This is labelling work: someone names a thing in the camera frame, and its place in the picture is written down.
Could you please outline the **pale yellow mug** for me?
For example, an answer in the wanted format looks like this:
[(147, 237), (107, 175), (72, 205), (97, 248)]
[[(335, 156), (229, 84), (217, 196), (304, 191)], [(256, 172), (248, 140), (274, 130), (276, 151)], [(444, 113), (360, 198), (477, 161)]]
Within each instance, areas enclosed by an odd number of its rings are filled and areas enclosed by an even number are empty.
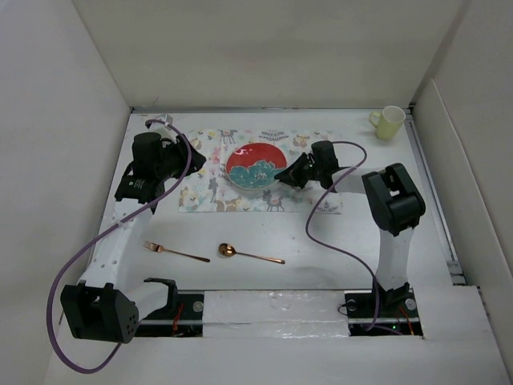
[(387, 106), (369, 115), (369, 122), (380, 140), (392, 140), (405, 120), (406, 113), (397, 106)]

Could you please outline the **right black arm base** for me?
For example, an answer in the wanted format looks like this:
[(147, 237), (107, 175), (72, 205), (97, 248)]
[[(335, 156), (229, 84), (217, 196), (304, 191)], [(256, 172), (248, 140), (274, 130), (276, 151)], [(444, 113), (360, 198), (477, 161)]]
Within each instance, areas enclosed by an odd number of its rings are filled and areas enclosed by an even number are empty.
[(423, 336), (414, 291), (406, 283), (384, 291), (347, 290), (338, 312), (347, 317), (350, 337)]

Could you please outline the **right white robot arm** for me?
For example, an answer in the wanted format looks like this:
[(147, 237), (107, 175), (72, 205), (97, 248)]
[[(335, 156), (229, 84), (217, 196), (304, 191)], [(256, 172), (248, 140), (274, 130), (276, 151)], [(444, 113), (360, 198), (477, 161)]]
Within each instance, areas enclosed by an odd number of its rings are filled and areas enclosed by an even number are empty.
[(415, 228), (426, 213), (426, 203), (403, 164), (363, 168), (366, 150), (348, 141), (348, 145), (362, 151), (363, 159), (355, 165), (342, 167), (335, 154), (336, 144), (328, 140), (312, 144), (310, 153), (302, 153), (274, 179), (298, 188), (316, 181), (326, 194), (365, 196), (380, 235), (378, 267), (372, 273), (370, 305), (375, 313), (387, 316), (399, 307), (410, 289), (407, 278), (410, 243)]

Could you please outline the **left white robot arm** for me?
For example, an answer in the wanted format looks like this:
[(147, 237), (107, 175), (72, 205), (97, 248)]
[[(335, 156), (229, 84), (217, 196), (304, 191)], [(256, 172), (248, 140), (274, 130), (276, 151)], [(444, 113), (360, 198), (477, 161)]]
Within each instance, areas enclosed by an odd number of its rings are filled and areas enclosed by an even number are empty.
[(141, 233), (165, 195), (165, 182), (198, 172), (206, 159), (185, 137), (169, 139), (158, 132), (136, 135), (131, 150), (133, 160), (115, 191), (114, 229), (96, 244), (78, 284), (64, 286), (60, 295), (78, 339), (128, 343), (148, 315), (170, 318), (179, 308), (175, 281), (145, 278), (131, 284), (128, 270)]

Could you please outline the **red and teal plate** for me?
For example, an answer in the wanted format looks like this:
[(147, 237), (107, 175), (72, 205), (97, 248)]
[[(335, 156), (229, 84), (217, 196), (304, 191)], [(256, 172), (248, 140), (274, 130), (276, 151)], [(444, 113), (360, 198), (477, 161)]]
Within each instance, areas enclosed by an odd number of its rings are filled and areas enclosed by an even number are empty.
[(288, 166), (285, 154), (268, 143), (251, 143), (232, 150), (224, 164), (228, 180), (237, 188), (256, 191), (277, 183), (275, 175)]

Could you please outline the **animal print cloth placemat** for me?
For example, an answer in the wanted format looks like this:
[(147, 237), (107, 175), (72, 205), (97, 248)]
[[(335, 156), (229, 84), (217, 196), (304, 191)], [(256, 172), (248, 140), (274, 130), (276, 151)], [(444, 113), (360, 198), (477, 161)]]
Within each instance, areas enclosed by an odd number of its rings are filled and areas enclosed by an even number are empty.
[(323, 193), (318, 182), (304, 188), (277, 182), (269, 188), (248, 191), (237, 188), (225, 175), (228, 154), (244, 144), (268, 143), (285, 154), (288, 166), (319, 140), (335, 140), (334, 131), (301, 132), (292, 130), (203, 130), (190, 131), (187, 138), (194, 149), (206, 157), (196, 174), (184, 179), (180, 187), (179, 211), (188, 213), (227, 212), (308, 212)]

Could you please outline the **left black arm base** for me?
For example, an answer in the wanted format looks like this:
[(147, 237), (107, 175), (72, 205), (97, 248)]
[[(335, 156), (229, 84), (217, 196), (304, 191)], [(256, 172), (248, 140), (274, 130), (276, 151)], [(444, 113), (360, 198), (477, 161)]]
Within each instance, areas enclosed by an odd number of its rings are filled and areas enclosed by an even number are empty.
[(204, 291), (177, 290), (171, 307), (155, 310), (143, 319), (137, 338), (199, 338), (203, 336)]

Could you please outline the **copper spoon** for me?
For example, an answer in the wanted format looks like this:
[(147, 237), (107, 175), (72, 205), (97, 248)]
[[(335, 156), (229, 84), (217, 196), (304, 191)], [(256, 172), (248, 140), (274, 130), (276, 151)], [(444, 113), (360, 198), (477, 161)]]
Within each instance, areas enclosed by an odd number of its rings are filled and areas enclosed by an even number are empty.
[(236, 255), (241, 255), (241, 256), (250, 257), (250, 258), (254, 258), (254, 259), (258, 259), (258, 260), (262, 260), (262, 261), (268, 261), (268, 262), (272, 262), (272, 263), (276, 263), (276, 264), (280, 264), (280, 265), (285, 264), (285, 260), (282, 260), (279, 258), (262, 257), (262, 256), (258, 256), (255, 254), (239, 252), (235, 249), (235, 247), (233, 245), (230, 245), (228, 243), (219, 244), (218, 253), (223, 257), (234, 257)]

